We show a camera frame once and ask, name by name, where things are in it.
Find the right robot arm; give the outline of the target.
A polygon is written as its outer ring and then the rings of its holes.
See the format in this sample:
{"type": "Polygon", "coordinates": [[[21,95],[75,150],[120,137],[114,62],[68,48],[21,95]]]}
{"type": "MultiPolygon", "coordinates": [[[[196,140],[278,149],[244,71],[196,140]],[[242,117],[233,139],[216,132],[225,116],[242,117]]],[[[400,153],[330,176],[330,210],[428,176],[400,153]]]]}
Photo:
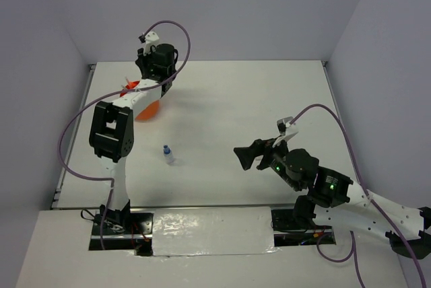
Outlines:
{"type": "Polygon", "coordinates": [[[305,149],[288,149],[286,141],[255,140],[234,153],[243,170],[261,158],[258,170],[274,171],[299,195],[293,221],[300,228],[331,226],[364,232],[385,242],[407,258],[430,255],[430,208],[411,208],[365,192],[358,182],[320,166],[305,149]]]}

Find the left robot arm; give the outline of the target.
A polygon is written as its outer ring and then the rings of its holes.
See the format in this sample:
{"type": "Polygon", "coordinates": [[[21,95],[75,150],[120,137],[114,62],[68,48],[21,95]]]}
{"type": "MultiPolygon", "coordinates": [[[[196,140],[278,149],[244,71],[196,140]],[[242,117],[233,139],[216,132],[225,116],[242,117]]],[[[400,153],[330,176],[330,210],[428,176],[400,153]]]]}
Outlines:
{"type": "Polygon", "coordinates": [[[110,202],[100,206],[100,214],[116,233],[125,233],[132,224],[125,165],[134,144],[134,121],[170,89],[171,81],[161,83],[174,75],[178,60],[177,49],[166,43],[151,46],[148,53],[140,48],[137,54],[135,63],[141,71],[141,80],[133,88],[135,91],[112,102],[99,101],[94,108],[89,137],[104,175],[114,179],[110,202]]]}

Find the small blue-capped glue bottle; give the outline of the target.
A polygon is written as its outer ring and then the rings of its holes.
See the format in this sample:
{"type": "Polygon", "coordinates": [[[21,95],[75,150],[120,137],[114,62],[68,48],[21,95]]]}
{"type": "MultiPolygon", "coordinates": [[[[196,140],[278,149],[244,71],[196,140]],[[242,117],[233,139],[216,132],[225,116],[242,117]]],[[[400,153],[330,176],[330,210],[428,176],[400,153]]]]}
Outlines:
{"type": "Polygon", "coordinates": [[[171,165],[174,163],[174,156],[171,148],[168,145],[163,146],[163,156],[168,165],[171,165]]]}

